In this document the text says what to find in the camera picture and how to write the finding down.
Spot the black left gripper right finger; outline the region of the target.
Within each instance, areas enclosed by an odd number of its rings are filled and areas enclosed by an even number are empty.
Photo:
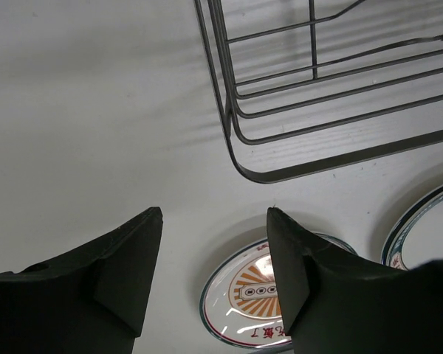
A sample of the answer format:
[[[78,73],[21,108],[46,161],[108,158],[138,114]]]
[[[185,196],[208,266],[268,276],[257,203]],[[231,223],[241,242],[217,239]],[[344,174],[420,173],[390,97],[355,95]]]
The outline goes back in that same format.
[[[443,353],[443,260],[366,260],[267,211],[285,333],[296,353]]]

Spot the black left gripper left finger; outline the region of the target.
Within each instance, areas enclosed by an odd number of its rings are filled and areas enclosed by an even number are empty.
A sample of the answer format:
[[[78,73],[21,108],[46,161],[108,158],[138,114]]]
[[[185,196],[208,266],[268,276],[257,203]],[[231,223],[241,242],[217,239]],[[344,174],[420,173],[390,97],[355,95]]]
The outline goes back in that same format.
[[[162,226],[153,206],[71,251],[0,273],[0,353],[131,353]]]

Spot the plate with dark green rim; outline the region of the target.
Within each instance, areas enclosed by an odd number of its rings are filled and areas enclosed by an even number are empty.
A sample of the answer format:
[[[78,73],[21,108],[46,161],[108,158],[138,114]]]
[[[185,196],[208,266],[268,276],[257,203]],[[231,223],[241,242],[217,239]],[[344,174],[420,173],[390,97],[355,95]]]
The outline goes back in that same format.
[[[409,270],[443,260],[443,185],[421,197],[395,223],[382,247],[384,266]]]

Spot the grey wire dish rack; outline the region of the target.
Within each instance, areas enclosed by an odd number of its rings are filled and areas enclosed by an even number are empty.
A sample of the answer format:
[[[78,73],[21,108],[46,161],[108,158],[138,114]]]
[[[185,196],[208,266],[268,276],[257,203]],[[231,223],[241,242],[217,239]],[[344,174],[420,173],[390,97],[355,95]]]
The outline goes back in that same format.
[[[213,39],[210,39],[208,36],[207,22],[205,20],[205,14],[202,9],[202,3],[200,1],[195,1],[194,4],[196,8],[197,20],[199,23],[199,30],[202,37],[202,44],[207,59],[207,66],[213,87],[213,93],[215,96],[215,101],[219,112],[219,119],[224,134],[224,140],[234,168],[247,180],[258,184],[274,184],[281,181],[288,181],[294,178],[308,176],[327,170],[333,170],[338,167],[366,162],[372,159],[378,159],[385,156],[390,156],[409,150],[415,150],[417,148],[423,148],[430,145],[436,145],[443,142],[443,129],[441,129],[439,131],[433,131],[418,136],[412,136],[406,139],[401,139],[395,142],[388,142],[382,145],[375,145],[372,147],[355,150],[349,153],[343,153],[337,156],[331,156],[324,159],[314,160],[312,162],[283,167],[278,170],[256,172],[254,170],[247,169],[242,164],[238,163],[231,142],[232,135],[235,135],[238,141],[240,141],[241,143],[249,146],[269,144],[285,139],[295,138],[297,136],[303,136],[340,127],[343,125],[350,125],[356,122],[366,121],[368,119],[373,119],[388,114],[394,114],[400,111],[406,111],[412,108],[418,108],[423,105],[438,103],[443,101],[443,94],[427,97],[409,103],[390,106],[377,111],[359,114],[352,117],[337,119],[332,122],[316,124],[307,128],[287,131],[271,136],[264,136],[257,139],[250,139],[243,134],[239,125],[240,119],[258,119],[262,117],[272,116],[286,111],[294,111],[296,109],[309,107],[311,105],[319,105],[321,103],[327,103],[346,97],[357,96],[359,94],[364,94],[370,91],[378,91],[390,86],[397,86],[403,83],[421,80],[426,77],[443,74],[443,67],[433,69],[431,71],[419,72],[416,74],[408,75],[406,77],[398,77],[382,83],[372,83],[369,86],[352,88],[347,91],[337,92],[311,100],[299,101],[290,105],[270,108],[268,110],[258,111],[252,114],[247,114],[241,110],[239,106],[240,101],[251,100],[257,97],[263,97],[271,94],[278,94],[288,90],[305,88],[307,86],[317,85],[320,83],[330,83],[333,80],[339,80],[345,77],[353,77],[359,74],[365,74],[379,69],[388,69],[390,67],[395,67],[406,63],[413,63],[414,61],[440,56],[443,55],[443,47],[431,52],[421,52],[419,54],[400,57],[397,59],[383,61],[368,66],[355,67],[353,69],[342,72],[335,72],[326,76],[319,75],[319,70],[321,68],[334,66],[339,63],[351,62],[356,59],[365,58],[377,53],[387,52],[402,47],[416,46],[422,43],[430,43],[434,41],[443,42],[443,34],[432,37],[410,38],[403,41],[390,43],[384,46],[374,47],[373,49],[369,49],[365,52],[358,52],[353,55],[321,63],[318,60],[317,50],[316,30],[318,25],[328,21],[334,21],[344,16],[346,13],[349,13],[356,7],[360,6],[360,1],[354,1],[352,4],[344,7],[341,11],[335,13],[334,15],[324,16],[322,18],[318,18],[315,15],[315,2],[309,1],[308,21],[275,29],[269,29],[263,32],[255,32],[253,34],[244,35],[237,38],[231,38],[227,34],[227,26],[225,22],[224,11],[222,8],[222,2],[209,1],[207,5],[209,9],[210,24],[212,26],[214,34]],[[265,77],[257,77],[245,81],[236,80],[233,59],[230,50],[231,44],[303,27],[308,28],[310,34],[311,64],[309,66],[292,69],[290,71],[279,72],[276,74],[267,75]]]

